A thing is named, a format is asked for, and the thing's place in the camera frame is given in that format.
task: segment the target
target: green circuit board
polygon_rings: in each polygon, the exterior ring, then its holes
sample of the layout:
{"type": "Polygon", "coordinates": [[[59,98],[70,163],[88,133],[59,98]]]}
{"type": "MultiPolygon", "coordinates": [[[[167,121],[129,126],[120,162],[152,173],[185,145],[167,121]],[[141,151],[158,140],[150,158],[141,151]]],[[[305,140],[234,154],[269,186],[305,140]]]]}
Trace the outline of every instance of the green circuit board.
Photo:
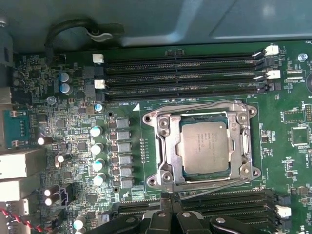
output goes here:
{"type": "MultiPolygon", "coordinates": [[[[291,196],[292,227],[286,232],[292,234],[312,231],[312,93],[307,89],[306,79],[312,72],[312,42],[274,42],[279,54],[274,56],[276,70],[281,78],[274,80],[275,90],[261,94],[243,94],[215,97],[169,98],[161,100],[133,100],[108,102],[104,111],[94,110],[96,92],[94,79],[101,79],[103,69],[95,66],[92,54],[103,54],[105,59],[138,59],[164,57],[168,52],[183,55],[204,55],[216,53],[242,53],[256,51],[270,45],[270,42],[214,44],[193,46],[172,46],[154,48],[110,49],[95,52],[70,52],[60,55],[60,61],[52,68],[46,67],[44,55],[18,55],[15,68],[23,72],[25,87],[33,93],[33,107],[29,108],[31,119],[46,115],[46,121],[31,121],[33,144],[40,136],[52,136],[56,142],[48,145],[48,168],[41,173],[42,189],[54,183],[75,183],[76,200],[66,208],[68,220],[64,222],[63,233],[72,233],[73,220],[77,215],[88,212],[106,211],[114,202],[157,199],[160,190],[147,186],[146,178],[156,173],[156,151],[154,131],[143,123],[143,116],[165,105],[210,103],[220,100],[240,100],[258,111],[250,120],[253,165],[261,170],[261,177],[244,185],[228,189],[252,190],[270,188],[276,193],[291,196]],[[306,53],[305,62],[298,61],[298,55],[306,53]],[[59,91],[59,74],[70,75],[73,92],[65,95],[59,91]],[[49,96],[56,98],[54,105],[48,105],[49,96]],[[123,189],[113,185],[110,165],[109,134],[110,123],[117,119],[128,119],[131,136],[133,187],[123,189]],[[90,137],[93,126],[101,126],[104,133],[90,137]],[[104,150],[94,156],[91,146],[102,143],[104,150]],[[61,168],[55,167],[55,155],[70,152],[72,160],[61,168]],[[92,164],[96,159],[106,164],[100,171],[106,174],[106,181],[95,186],[96,172],[92,164]]],[[[42,205],[43,222],[49,213],[57,208],[42,205]]],[[[87,228],[96,227],[96,217],[87,218],[87,228]]]]}

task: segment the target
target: motherboard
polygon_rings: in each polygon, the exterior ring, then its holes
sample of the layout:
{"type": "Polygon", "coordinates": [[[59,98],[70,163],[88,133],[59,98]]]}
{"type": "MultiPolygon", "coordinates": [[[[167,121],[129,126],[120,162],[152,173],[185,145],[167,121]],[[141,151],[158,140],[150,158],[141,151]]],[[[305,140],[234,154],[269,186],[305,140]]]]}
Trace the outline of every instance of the motherboard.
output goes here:
{"type": "Polygon", "coordinates": [[[49,233],[142,218],[163,191],[205,219],[312,231],[311,41],[16,55],[11,89],[1,147],[46,150],[49,233]]]}

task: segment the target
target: white slot latch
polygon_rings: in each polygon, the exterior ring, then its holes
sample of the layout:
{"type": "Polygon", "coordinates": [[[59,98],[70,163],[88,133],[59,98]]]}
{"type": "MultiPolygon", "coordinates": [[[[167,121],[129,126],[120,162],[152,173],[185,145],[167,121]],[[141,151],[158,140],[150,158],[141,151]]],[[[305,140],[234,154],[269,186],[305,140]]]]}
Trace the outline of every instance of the white slot latch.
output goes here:
{"type": "Polygon", "coordinates": [[[105,80],[103,79],[95,79],[94,80],[94,88],[95,89],[105,89],[105,80]]]}
{"type": "Polygon", "coordinates": [[[292,216],[292,210],[290,207],[279,206],[279,205],[276,205],[275,207],[276,207],[277,214],[281,218],[288,218],[288,217],[292,216]]]}
{"type": "Polygon", "coordinates": [[[280,79],[281,71],[280,70],[271,70],[266,73],[267,79],[280,79]]]}
{"type": "Polygon", "coordinates": [[[278,45],[269,45],[267,48],[265,48],[265,55],[278,55],[279,48],[278,45]]]}
{"type": "Polygon", "coordinates": [[[104,63],[104,55],[102,54],[92,54],[93,63],[102,64],[104,63]]]}

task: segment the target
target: cable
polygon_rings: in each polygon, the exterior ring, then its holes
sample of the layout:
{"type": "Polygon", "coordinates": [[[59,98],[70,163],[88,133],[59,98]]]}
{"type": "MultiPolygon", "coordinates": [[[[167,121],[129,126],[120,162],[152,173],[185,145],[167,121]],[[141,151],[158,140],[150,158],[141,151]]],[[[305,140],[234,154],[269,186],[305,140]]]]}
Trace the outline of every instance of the cable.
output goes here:
{"type": "Polygon", "coordinates": [[[46,53],[46,64],[47,66],[50,66],[53,62],[53,41],[54,38],[61,32],[70,29],[70,28],[76,28],[76,27],[84,27],[87,29],[89,33],[97,34],[99,33],[98,25],[91,19],[72,19],[68,20],[62,23],[59,23],[55,26],[53,26],[45,40],[45,53],[46,53]]]}
{"type": "Polygon", "coordinates": [[[41,226],[36,226],[34,227],[29,221],[24,221],[22,220],[17,214],[13,214],[9,211],[7,211],[6,209],[4,208],[1,208],[0,207],[0,212],[2,212],[5,216],[8,216],[10,217],[11,219],[15,220],[17,223],[21,223],[27,227],[29,227],[30,229],[34,229],[34,230],[37,230],[38,232],[40,233],[43,233],[45,231],[49,231],[49,229],[46,229],[46,228],[42,228],[41,226]]]}
{"type": "Polygon", "coordinates": [[[215,188],[215,189],[210,189],[210,190],[204,191],[202,193],[198,193],[198,194],[194,194],[194,195],[190,195],[190,196],[185,196],[185,197],[181,198],[181,201],[188,200],[188,199],[191,199],[191,198],[194,198],[194,197],[198,197],[198,196],[203,196],[203,195],[210,194],[210,193],[213,193],[213,192],[217,192],[217,191],[219,191],[221,189],[227,189],[227,188],[235,186],[235,185],[241,185],[241,184],[246,183],[246,180],[247,179],[239,180],[239,181],[236,181],[236,182],[233,182],[233,183],[230,183],[230,184],[227,184],[227,185],[215,188]]]}

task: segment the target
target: cpu socket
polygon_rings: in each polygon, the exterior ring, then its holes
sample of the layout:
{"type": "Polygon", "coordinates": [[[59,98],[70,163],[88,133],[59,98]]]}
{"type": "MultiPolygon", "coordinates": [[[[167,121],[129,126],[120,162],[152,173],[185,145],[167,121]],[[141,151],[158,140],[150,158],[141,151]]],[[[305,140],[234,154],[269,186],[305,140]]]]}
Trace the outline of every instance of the cpu socket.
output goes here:
{"type": "Polygon", "coordinates": [[[249,182],[261,171],[252,165],[250,118],[241,101],[163,106],[143,116],[154,129],[157,173],[147,185],[180,192],[249,182]]]}

